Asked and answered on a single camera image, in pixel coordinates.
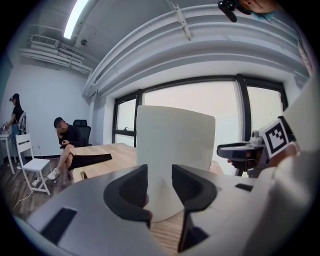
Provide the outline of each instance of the wooden floor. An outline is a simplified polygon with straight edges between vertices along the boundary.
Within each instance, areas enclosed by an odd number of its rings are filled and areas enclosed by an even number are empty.
[[[57,166],[58,160],[58,158],[50,160],[52,169]],[[34,191],[28,199],[19,202],[15,207],[16,203],[26,198],[31,191],[22,170],[17,170],[17,164],[14,161],[12,161],[12,164],[14,165],[15,175],[12,174],[10,167],[7,166],[8,162],[4,163],[3,166],[0,165],[0,193],[7,202],[11,213],[14,213],[23,220],[26,220],[38,207],[72,184],[67,178],[67,171],[61,171],[60,176],[56,179],[56,183],[51,180],[46,181],[50,195],[45,192]],[[47,165],[42,174],[45,176],[49,171],[50,168]],[[37,175],[33,171],[27,171],[27,177],[30,183],[32,183]]]

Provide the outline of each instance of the window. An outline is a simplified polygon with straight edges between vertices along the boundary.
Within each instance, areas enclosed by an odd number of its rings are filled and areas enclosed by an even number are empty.
[[[135,130],[136,101],[136,99],[132,99],[119,104],[116,129]]]
[[[138,90],[116,99],[113,143],[136,146],[137,109],[142,104],[174,107],[215,117],[212,159],[224,174],[242,176],[217,155],[221,144],[248,141],[257,130],[281,116],[288,107],[281,82],[251,76],[215,75],[186,78]]]
[[[280,92],[276,90],[247,88],[251,108],[251,130],[258,130],[283,114]]]
[[[117,98],[114,102],[112,143],[136,146],[137,108],[142,102],[142,91]]]
[[[235,174],[236,169],[217,155],[218,145],[239,141],[239,113],[234,81],[192,83],[147,92],[144,104],[185,109],[215,117],[212,160],[219,163],[224,174]]]

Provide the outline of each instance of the man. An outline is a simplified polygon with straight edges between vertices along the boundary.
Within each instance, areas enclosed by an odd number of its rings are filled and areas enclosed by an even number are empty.
[[[83,138],[77,127],[67,124],[61,117],[56,118],[53,125],[63,152],[57,167],[47,176],[51,181],[54,181],[60,175],[60,171],[65,163],[67,168],[71,166],[72,159],[76,155],[75,148],[84,145]]]

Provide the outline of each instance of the fluorescent light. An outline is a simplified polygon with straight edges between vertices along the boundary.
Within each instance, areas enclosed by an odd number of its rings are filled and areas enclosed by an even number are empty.
[[[64,31],[64,37],[71,39],[72,36],[72,32],[74,31],[75,25],[79,19],[79,16],[81,14],[81,12],[83,11],[83,9],[85,8],[87,2],[89,0],[77,0],[72,12],[70,14],[70,17],[68,19],[68,23],[66,24],[65,27],[65,31]]]

